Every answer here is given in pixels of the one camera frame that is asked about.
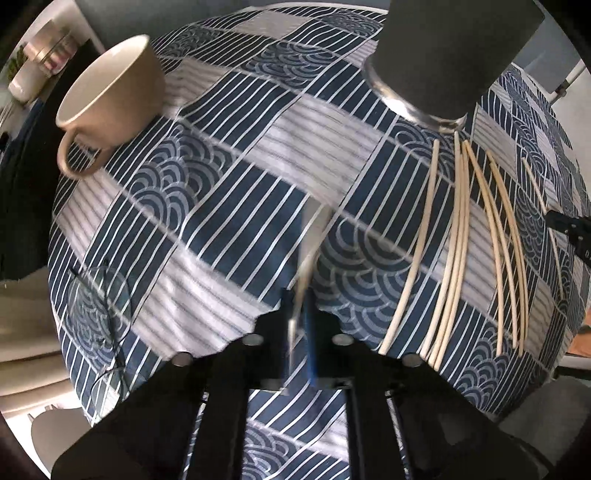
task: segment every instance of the beige mug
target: beige mug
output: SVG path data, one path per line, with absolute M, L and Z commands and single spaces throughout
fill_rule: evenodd
M 72 84 L 56 115 L 66 132 L 57 150 L 57 165 L 71 179 L 99 170 L 115 147 L 139 134 L 160 112 L 164 72 L 147 35 L 114 46 L 91 63 Z M 68 163 L 72 142 L 101 150 L 81 171 Z

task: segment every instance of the mug handle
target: mug handle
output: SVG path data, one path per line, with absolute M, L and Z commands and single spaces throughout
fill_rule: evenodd
M 67 130 L 57 149 L 57 166 L 66 177 L 72 180 L 82 180 L 95 173 L 107 163 L 114 150 L 114 148 L 105 148 L 100 151 L 99 155 L 95 157 L 94 162 L 90 164 L 90 166 L 86 167 L 84 170 L 72 170 L 72 167 L 68 163 L 68 150 L 77 134 L 77 128 Z

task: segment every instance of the patterned tablecloth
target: patterned tablecloth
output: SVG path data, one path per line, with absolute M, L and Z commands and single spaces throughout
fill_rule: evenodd
M 128 279 L 135 324 L 122 349 L 127 369 L 148 378 L 176 351 L 219 351 L 278 304 L 296 273 L 302 207 L 313 197 L 335 211 L 313 279 L 320 306 L 376 347 L 410 266 L 431 146 L 439 138 L 436 208 L 389 354 L 420 347 L 448 248 L 453 139 L 399 118 L 364 82 L 360 67 L 375 49 L 384 11 L 289 5 L 211 18 L 155 39 L 167 74 L 163 114 L 93 177 L 59 182 L 51 301 L 90 417 L 90 386 L 111 355 L 90 345 L 83 329 L 66 328 L 69 267 L 95 267 L 107 258 Z M 590 301 L 589 270 L 559 234 L 566 297 L 560 300 L 548 231 L 521 158 L 531 163 L 549 207 L 589 215 L 590 203 L 569 139 L 517 68 L 509 67 L 475 105 L 462 136 L 471 139 L 501 208 L 484 152 L 496 155 L 514 204 L 530 329 L 522 357 L 508 333 L 495 357 L 491 237 L 471 170 L 466 278 L 441 373 L 474 405 L 502 414 L 544 382 Z M 90 161 L 77 147 L 70 158 L 80 167 Z M 509 238 L 502 208 L 501 218 Z M 507 291 L 505 298 L 510 319 Z M 296 357 L 289 396 L 252 392 L 245 474 L 345 479 L 343 395 L 309 386 L 303 341 Z

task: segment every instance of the white floor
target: white floor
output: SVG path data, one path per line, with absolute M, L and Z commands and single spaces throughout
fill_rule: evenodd
M 585 70 L 552 108 L 569 136 L 591 195 L 591 73 Z

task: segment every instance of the silver base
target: silver base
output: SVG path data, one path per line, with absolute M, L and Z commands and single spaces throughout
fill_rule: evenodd
M 404 98 L 392 90 L 378 76 L 374 68 L 373 54 L 365 59 L 363 64 L 363 75 L 374 93 L 383 101 L 390 110 L 403 116 L 406 120 L 421 125 L 422 127 L 435 130 L 442 134 L 452 134 L 464 127 L 468 114 L 455 120 L 429 115 L 407 102 Z

